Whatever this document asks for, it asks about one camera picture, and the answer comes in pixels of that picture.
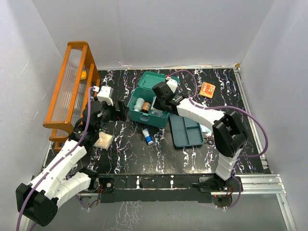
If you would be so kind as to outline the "white plastic medicine bottle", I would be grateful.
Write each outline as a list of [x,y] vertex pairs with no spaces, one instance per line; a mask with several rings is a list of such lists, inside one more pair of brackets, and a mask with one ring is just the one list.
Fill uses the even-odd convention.
[[138,98],[134,105],[134,111],[137,111],[137,112],[141,111],[143,104],[144,104],[144,99]]

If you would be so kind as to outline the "amber bottle orange label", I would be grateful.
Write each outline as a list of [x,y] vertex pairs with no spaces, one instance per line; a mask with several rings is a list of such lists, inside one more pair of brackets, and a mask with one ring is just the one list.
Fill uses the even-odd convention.
[[141,112],[148,114],[150,109],[151,109],[151,103],[149,101],[145,101],[141,107]]

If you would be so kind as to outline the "small white blue bottle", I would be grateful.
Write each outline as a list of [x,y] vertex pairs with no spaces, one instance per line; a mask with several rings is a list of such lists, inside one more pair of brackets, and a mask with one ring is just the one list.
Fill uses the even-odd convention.
[[153,141],[148,129],[143,129],[142,133],[144,135],[144,138],[145,138],[147,145],[152,145],[154,143],[154,141]]

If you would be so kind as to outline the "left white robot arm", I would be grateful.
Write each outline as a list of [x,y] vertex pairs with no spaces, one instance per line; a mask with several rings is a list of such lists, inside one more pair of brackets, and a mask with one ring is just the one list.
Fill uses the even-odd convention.
[[55,217],[58,208],[83,190],[99,188],[97,173],[82,168],[68,180],[71,168],[92,149],[102,127],[109,121],[126,121],[129,108],[123,101],[108,105],[106,101],[89,101],[81,118],[56,157],[29,184],[21,183],[15,193],[19,212],[16,230],[22,216],[44,227]]

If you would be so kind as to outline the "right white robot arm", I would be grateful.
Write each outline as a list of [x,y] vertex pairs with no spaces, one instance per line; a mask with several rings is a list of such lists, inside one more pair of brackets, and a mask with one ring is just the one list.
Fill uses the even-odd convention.
[[154,85],[152,90],[159,109],[191,119],[212,131],[219,152],[218,165],[210,179],[196,186],[209,191],[225,191],[231,187],[235,164],[248,137],[238,114],[202,106],[191,97],[174,93],[166,82]]

